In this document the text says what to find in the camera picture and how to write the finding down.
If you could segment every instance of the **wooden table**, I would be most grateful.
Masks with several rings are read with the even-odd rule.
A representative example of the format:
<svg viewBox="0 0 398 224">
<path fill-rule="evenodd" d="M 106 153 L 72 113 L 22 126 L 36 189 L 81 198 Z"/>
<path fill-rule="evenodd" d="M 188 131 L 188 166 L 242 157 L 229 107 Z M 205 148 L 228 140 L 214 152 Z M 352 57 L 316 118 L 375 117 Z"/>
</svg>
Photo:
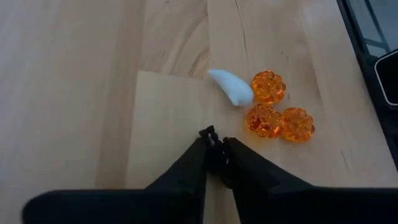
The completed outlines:
<svg viewBox="0 0 398 224">
<path fill-rule="evenodd" d="M 275 70 L 276 108 L 306 108 L 313 139 L 246 136 L 246 109 L 209 68 L 247 82 Z M 335 1 L 0 3 L 0 223 L 48 190 L 144 187 L 208 124 L 312 184 L 398 186 Z M 236 223 L 230 192 L 210 183 L 206 218 Z"/>
</svg>

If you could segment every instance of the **orange bead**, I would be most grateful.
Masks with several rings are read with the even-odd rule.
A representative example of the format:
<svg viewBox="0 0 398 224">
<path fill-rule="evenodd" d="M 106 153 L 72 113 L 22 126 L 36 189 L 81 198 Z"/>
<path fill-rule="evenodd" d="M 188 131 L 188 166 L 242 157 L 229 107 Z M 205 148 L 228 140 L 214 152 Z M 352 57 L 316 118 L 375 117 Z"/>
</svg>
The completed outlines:
<svg viewBox="0 0 398 224">
<path fill-rule="evenodd" d="M 272 70 L 260 72 L 254 76 L 251 87 L 254 96 L 261 103 L 273 104 L 285 96 L 285 83 Z"/>
<path fill-rule="evenodd" d="M 246 115 L 246 123 L 260 137 L 276 138 L 281 130 L 280 113 L 265 104 L 253 106 Z"/>
<path fill-rule="evenodd" d="M 288 108 L 280 117 L 281 136 L 293 142 L 308 141 L 315 132 L 312 117 L 305 109 Z"/>
</svg>

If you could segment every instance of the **white object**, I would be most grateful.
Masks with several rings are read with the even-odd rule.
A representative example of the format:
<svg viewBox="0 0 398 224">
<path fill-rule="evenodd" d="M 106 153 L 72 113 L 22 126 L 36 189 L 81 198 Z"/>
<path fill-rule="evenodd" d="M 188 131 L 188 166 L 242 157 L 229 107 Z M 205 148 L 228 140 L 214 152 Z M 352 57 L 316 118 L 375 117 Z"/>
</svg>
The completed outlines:
<svg viewBox="0 0 398 224">
<path fill-rule="evenodd" d="M 208 73 L 224 90 L 234 106 L 247 106 L 253 102 L 253 90 L 236 75 L 220 69 L 212 69 Z"/>
</svg>

